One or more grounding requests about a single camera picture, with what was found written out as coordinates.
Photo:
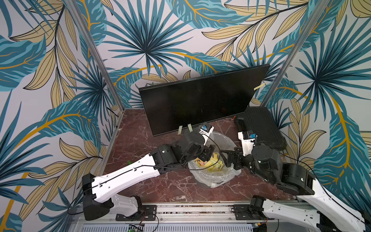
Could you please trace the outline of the green sticky note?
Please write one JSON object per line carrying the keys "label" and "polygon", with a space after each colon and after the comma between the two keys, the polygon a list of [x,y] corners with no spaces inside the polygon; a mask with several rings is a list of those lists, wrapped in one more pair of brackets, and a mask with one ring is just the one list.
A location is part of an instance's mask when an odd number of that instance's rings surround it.
{"label": "green sticky note", "polygon": [[181,135],[181,133],[182,133],[182,129],[183,129],[183,126],[181,125],[181,126],[179,126],[179,128],[178,128],[178,135]]}
{"label": "green sticky note", "polygon": [[193,132],[193,128],[191,124],[188,124],[187,127],[188,127],[189,132]]}

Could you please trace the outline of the yellow sticky note edge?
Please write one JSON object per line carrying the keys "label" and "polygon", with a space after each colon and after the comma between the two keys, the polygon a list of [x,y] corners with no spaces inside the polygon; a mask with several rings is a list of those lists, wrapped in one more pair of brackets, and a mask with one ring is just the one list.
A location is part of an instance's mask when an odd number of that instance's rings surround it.
{"label": "yellow sticky note edge", "polygon": [[266,85],[266,83],[263,83],[263,84],[261,84],[261,85],[259,85],[259,86],[255,87],[255,88],[254,88],[254,90],[258,90],[258,89],[260,89],[260,88],[264,87],[265,85]]}

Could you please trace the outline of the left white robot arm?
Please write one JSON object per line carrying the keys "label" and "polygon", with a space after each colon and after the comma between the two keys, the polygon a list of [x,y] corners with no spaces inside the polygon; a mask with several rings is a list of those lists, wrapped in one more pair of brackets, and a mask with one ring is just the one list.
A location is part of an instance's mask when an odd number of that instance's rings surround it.
{"label": "left white robot arm", "polygon": [[134,220],[143,210],[140,197],[130,196],[119,199],[118,193],[144,180],[158,177],[170,171],[182,171],[190,161],[208,161],[216,143],[206,146],[210,135],[190,132],[179,141],[162,145],[140,160],[112,173],[82,177],[83,214],[85,220],[99,219],[109,213],[121,214]]}

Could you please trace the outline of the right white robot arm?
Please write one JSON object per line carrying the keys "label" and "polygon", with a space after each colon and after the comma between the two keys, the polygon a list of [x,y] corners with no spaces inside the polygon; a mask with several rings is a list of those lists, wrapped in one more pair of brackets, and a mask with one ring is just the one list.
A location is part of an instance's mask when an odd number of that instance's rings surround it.
{"label": "right white robot arm", "polygon": [[242,148],[222,150],[227,167],[248,169],[266,183],[312,206],[312,209],[279,204],[262,196],[253,196],[250,204],[234,206],[237,219],[276,219],[305,227],[314,232],[369,232],[371,216],[343,203],[325,189],[318,178],[301,165],[282,162],[280,153],[261,144],[244,155]]}

